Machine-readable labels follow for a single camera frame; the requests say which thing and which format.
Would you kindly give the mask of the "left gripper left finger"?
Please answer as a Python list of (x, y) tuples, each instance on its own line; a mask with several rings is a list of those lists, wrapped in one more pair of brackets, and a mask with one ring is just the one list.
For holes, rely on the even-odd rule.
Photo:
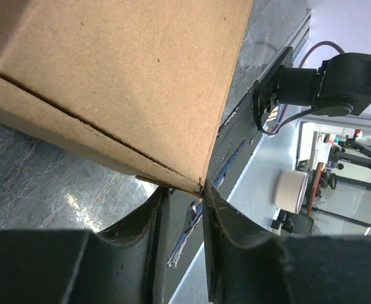
[(170, 191), (100, 231), (0, 229), (0, 303), (163, 303)]

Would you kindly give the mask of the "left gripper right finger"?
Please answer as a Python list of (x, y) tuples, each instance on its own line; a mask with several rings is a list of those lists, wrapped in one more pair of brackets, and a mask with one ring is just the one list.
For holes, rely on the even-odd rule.
[(206, 181), (202, 197), (211, 303), (371, 303), (371, 236), (279, 236)]

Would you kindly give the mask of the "brown cardboard box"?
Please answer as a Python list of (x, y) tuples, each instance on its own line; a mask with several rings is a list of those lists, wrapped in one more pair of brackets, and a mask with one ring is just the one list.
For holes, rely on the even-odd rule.
[(251, 1), (0, 1), (0, 123), (200, 196)]

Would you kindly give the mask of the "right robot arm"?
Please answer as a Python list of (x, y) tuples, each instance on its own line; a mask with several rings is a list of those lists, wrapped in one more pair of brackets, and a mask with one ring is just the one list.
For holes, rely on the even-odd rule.
[(277, 105), (305, 109), (282, 125), (306, 115), (359, 116), (371, 105), (371, 54), (339, 54), (325, 60), (319, 69), (280, 65), (254, 89), (252, 104), (254, 121), (261, 132), (264, 113)]

